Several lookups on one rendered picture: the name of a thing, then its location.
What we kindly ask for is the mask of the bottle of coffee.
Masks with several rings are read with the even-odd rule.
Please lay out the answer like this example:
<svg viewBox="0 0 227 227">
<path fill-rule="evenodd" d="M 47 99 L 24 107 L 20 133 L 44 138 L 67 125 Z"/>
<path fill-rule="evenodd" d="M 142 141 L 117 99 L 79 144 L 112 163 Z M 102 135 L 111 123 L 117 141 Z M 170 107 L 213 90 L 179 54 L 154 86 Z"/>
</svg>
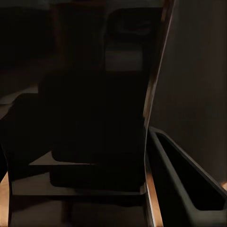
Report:
<svg viewBox="0 0 227 227">
<path fill-rule="evenodd" d="M 8 227 L 156 227 L 146 176 L 175 0 L 0 0 Z"/>
</svg>

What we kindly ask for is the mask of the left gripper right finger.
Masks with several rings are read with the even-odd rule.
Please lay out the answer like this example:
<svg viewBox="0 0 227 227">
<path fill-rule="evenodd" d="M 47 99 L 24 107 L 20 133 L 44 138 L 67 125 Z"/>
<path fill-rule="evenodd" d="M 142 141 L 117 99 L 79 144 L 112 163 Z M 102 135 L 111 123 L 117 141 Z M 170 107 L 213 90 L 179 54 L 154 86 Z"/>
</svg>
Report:
<svg viewBox="0 0 227 227">
<path fill-rule="evenodd" d="M 164 227 L 227 227 L 227 191 L 164 131 L 148 126 L 147 152 Z"/>
</svg>

